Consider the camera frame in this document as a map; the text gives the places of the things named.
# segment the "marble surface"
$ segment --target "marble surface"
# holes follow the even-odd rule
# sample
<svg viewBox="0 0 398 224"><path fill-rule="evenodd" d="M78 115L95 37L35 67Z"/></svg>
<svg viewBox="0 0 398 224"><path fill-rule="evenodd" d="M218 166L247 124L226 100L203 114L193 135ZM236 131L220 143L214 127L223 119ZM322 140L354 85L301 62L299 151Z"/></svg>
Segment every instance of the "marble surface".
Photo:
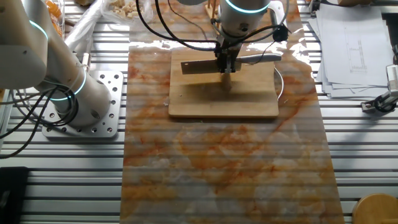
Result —
<svg viewBox="0 0 398 224"><path fill-rule="evenodd" d="M172 4L211 36L203 6ZM161 6L177 36L201 38ZM272 120L169 118L171 51L182 47L131 29L121 223L344 223L294 0L287 20L288 42L269 48L283 54L275 66L285 82Z"/></svg>

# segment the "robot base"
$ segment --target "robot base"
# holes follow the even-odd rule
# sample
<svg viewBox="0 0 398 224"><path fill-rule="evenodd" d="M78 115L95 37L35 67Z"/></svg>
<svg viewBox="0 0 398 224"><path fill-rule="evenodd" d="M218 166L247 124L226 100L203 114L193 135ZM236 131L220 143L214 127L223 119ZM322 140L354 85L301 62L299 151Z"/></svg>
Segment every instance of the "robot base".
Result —
<svg viewBox="0 0 398 224"><path fill-rule="evenodd" d="M64 125L51 129L43 127L42 133L47 138L113 138L118 133L119 112L123 87L123 74L113 71L91 71L90 75L108 88L111 94L111 106L106 115L96 124L85 127L71 127ZM58 121L60 117L52 103L45 110L47 121Z"/></svg>

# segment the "wire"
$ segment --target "wire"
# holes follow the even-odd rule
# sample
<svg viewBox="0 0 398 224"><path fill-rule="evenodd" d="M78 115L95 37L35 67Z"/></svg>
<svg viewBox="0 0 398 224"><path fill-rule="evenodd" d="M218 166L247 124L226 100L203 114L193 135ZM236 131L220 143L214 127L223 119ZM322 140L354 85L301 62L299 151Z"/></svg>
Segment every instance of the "wire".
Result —
<svg viewBox="0 0 398 224"><path fill-rule="evenodd" d="M283 92L284 92L284 88L285 88L285 81L284 78L282 77L282 74L280 74L280 72L278 71L278 69L276 69L276 67L274 67L276 73L278 73L279 77L280 77L280 81L282 82L282 89L280 90L279 96L278 96L278 101L279 98L282 96Z"/></svg>
<svg viewBox="0 0 398 224"><path fill-rule="evenodd" d="M264 57L264 54L266 53L267 49L268 49L270 46L272 46L272 44L274 44L274 43L275 43L275 41L273 41L273 43L271 43L270 45L268 45L268 47L266 47L266 48L264 49L264 51L262 52L262 55L261 55L260 59L259 59L257 62L249 63L249 65L255 65L255 64L261 62L261 60L262 60L262 58Z"/></svg>
<svg viewBox="0 0 398 224"><path fill-rule="evenodd" d="M0 105L11 105L11 104L14 104L14 103L20 103L20 102L23 102L23 101L32 99L32 98L35 97L35 96L40 96L41 94L42 94L42 93L35 93L35 94L33 94L33 95L30 95L30 96L28 96L28 97L26 97L26 98L22 98L22 99L17 100L17 101L2 102L2 103L0 103Z"/></svg>
<svg viewBox="0 0 398 224"><path fill-rule="evenodd" d="M78 104L77 104L77 102L76 102L76 96L73 94L73 92L72 92L71 90L68 91L68 87L67 87L67 86L65 86L65 87L63 87L63 86L58 86L58 89L61 89L61 90L59 90L59 91L61 91L61 92L62 92L63 90L65 90L65 89L67 90L67 91L62 92L62 93L64 93L65 96L67 97L68 102L69 102L69 108L70 108L70 109L69 109L67 112L65 112L65 113L59 113L59 112L58 112L58 114L65 115L65 116L61 117L58 121L50 122L50 121L46 121L45 119L41 119L41 120L40 120L40 123L43 124L45 127L54 128L54 127L64 126L64 125L70 123L70 122L76 117L76 115L77 115L77 112L78 112ZM19 92L19 90L17 90L17 94L19 95L19 97L21 97L21 93ZM28 111L30 111L30 108L29 108L24 102L22 102L22 103L24 104L25 108L26 108ZM18 104L16 104L16 107L17 107L17 109L19 110L19 112L21 112L24 116L27 116L27 115L21 110L21 108L20 108L20 106L19 106ZM32 115L33 115L35 118L29 118L29 121L31 121L31 122L33 122L33 123L37 122L35 119L38 119L39 116L38 116L36 113L34 113L34 112L32 113Z"/></svg>
<svg viewBox="0 0 398 224"><path fill-rule="evenodd" d="M180 43L186 47L189 47L193 50L208 51L208 52L209 51L212 52L212 51L216 50L214 48L194 47L192 45L185 43L183 40L180 40L176 35L173 34L173 32L169 29L169 27L167 27L167 24L164 21L163 16L162 16L162 12L160 11L159 0L155 0L155 6L156 6L156 12L157 12L160 22L162 23L164 29L170 34L170 36L172 36L174 38L173 39L174 41L177 41L178 43Z"/></svg>
<svg viewBox="0 0 398 224"><path fill-rule="evenodd" d="M35 103L35 105L32 107L32 110L27 114L27 116L19 123L17 124L17 126L15 126L14 128L12 128L10 131L8 131L7 133L3 134L0 136L0 139L7 137L8 135L10 135L11 133L13 133L14 131L16 131L19 127L21 127L28 119L29 117L32 115L33 110L39 105L40 101L43 99L43 97L45 96L45 94L47 93L42 93L42 95L40 96L40 98L37 100L37 102Z"/></svg>
<svg viewBox="0 0 398 224"><path fill-rule="evenodd" d="M41 119L41 117L43 117L44 111L45 111L47 105L48 105L49 102L50 102L50 98L51 98L51 96L56 92L57 88L58 88L58 87L54 88L54 89L51 91L51 93L49 94L49 97L48 97L47 100L45 101L44 106L43 106L43 108L42 108L42 111L40 112L39 119ZM36 106L39 104L39 102L43 99L44 96L45 96L45 93L42 94L42 96L40 97L40 100L38 100L38 101L36 102L36 104L35 104L33 107L36 107ZM29 139L25 142L25 144L24 144L21 148L19 148L18 150L16 150L15 152L13 152L13 153L11 153L11 154L8 154L8 155L1 155L1 154L0 154L0 159L8 159L8 158L11 158L11 157L13 157L13 156L16 156L16 155L18 155L20 152L22 152L22 150L24 150L24 149L30 144L30 142L32 141L33 137L35 136L35 133L36 133L36 131L37 131L38 128L39 128L39 122L36 122L36 124L35 124L35 126L34 126L34 128L33 128L32 134L30 134L30 137L29 137Z"/></svg>
<svg viewBox="0 0 398 224"><path fill-rule="evenodd" d="M173 40L173 41L176 41L174 38L172 38L172 37L167 37L167 36L165 36L165 35L162 35L162 34L156 32L156 31L154 31L152 28L150 28L149 25L148 25L148 23L144 20L144 18L143 18L143 16L142 16L142 12L141 12L141 10L140 10L140 8L139 8L138 5L139 5L139 0L136 0L136 7L137 7L138 16L139 16L141 22L143 23L143 25L144 25L151 33L155 34L155 35L158 36L158 37L161 37L161 38L163 38L163 39L166 39L166 40ZM189 40L189 39L180 39L180 40L181 40L181 41L184 41L184 42L215 43L216 45L220 45L220 43L218 43L216 40Z"/></svg>
<svg viewBox="0 0 398 224"><path fill-rule="evenodd" d="M281 20L280 23L279 23L280 26L282 26L282 24L285 22L285 20L286 20L286 18L287 18L287 14L289 13L289 5L290 5L289 0L286 0L286 10L285 10L285 14L284 14L282 20ZM275 31L276 31L276 30L272 31L271 33L265 35L264 37L260 37L260 38L255 39L255 40L244 41L243 43L254 43L254 42L262 41L262 40L264 40L264 39L270 37L272 34L274 34Z"/></svg>
<svg viewBox="0 0 398 224"><path fill-rule="evenodd" d="M203 34L203 36L204 36L205 39L207 40L206 32L203 30L202 27L200 27L198 24L196 24L196 23L194 23L194 22L192 22L192 21L189 21L186 17L183 17L181 14L178 14L176 11L174 11L172 5L170 4L170 0L167 0L167 3L169 4L170 10L171 10L174 14L178 15L178 16L181 17L183 20L185 20L185 21L191 23L192 25L196 26L197 28L199 28L200 31L201 31L201 33Z"/></svg>

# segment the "wooden disc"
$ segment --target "wooden disc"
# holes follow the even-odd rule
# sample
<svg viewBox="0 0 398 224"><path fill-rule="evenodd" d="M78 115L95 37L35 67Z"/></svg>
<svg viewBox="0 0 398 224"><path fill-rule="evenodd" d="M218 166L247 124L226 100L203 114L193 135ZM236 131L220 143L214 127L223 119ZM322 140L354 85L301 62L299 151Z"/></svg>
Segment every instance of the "wooden disc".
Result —
<svg viewBox="0 0 398 224"><path fill-rule="evenodd" d="M387 194L371 194L353 209L353 224L398 223L398 199Z"/></svg>

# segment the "plastic bag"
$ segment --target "plastic bag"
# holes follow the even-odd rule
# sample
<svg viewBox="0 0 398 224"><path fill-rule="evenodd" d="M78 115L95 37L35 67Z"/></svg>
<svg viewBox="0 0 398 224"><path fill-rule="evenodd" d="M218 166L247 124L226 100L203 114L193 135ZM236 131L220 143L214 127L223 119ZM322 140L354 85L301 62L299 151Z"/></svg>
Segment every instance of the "plastic bag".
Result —
<svg viewBox="0 0 398 224"><path fill-rule="evenodd" d="M141 24L141 20L135 7L135 0L103 0L101 13L106 19L109 19L112 22L134 27L138 24ZM123 12L119 14L115 12L115 9L119 8L121 11L124 11L124 14ZM142 17L146 22L150 22L154 18L154 12L152 10L150 0L140 0L140 9Z"/></svg>
<svg viewBox="0 0 398 224"><path fill-rule="evenodd" d="M101 17L102 3L102 0L96 0L69 32L69 36L65 39L65 43L70 50L74 50L82 40L91 38L95 24L97 24L98 19Z"/></svg>

